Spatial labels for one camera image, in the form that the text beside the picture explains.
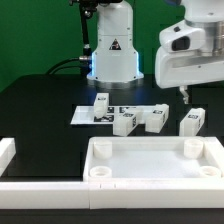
small white object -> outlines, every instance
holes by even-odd
[[[3,138],[0,141],[0,176],[16,154],[15,141],[13,138]]]
[[[139,112],[127,110],[124,114],[117,116],[113,122],[113,134],[128,136],[139,124]]]
[[[109,93],[98,93],[94,102],[94,116],[102,118],[106,116],[109,106]]]
[[[93,153],[98,159],[109,159],[112,157],[112,142],[108,140],[99,140],[94,142]]]
[[[106,166],[96,166],[90,170],[89,174],[94,178],[111,178],[112,170]]]
[[[205,122],[205,110],[191,109],[180,123],[180,136],[196,136]]]
[[[222,172],[213,166],[202,166],[199,169],[199,175],[201,178],[221,178]]]
[[[184,156],[189,159],[199,159],[203,155],[204,143],[198,139],[184,141]]]
[[[169,106],[156,105],[154,111],[146,119],[145,131],[159,133],[169,117]]]

circular hole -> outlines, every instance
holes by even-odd
[[[199,169],[200,176],[203,178],[221,178],[222,173],[221,171],[213,166],[203,166]]]
[[[110,178],[112,177],[112,170],[106,166],[96,166],[90,170],[90,176],[94,178]]]

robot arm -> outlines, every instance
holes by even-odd
[[[224,80],[224,0],[165,1],[185,6],[186,13],[160,33],[157,84],[183,92],[188,85]]]

black cable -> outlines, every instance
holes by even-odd
[[[51,68],[46,72],[46,75],[50,75],[51,72],[53,72],[55,69],[57,69],[57,68],[60,67],[61,65],[70,63],[70,62],[72,62],[72,61],[79,61],[79,58],[70,58],[70,59],[67,59],[67,60],[64,60],[64,61],[61,61],[61,62],[57,63],[56,65],[54,65],[53,67],[51,67]]]
[[[69,68],[80,68],[81,66],[64,66],[64,67],[60,67],[55,69],[51,74],[55,75],[58,71],[63,70],[63,69],[69,69]]]
[[[81,3],[79,4],[79,12],[81,17],[83,44],[88,45],[89,44],[88,26],[87,26],[86,17],[85,17],[85,11],[83,10],[83,6]]]

warning label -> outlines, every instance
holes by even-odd
[[[110,50],[112,50],[112,51],[120,51],[121,50],[121,46],[118,43],[117,39],[115,39],[114,42],[112,43]]]

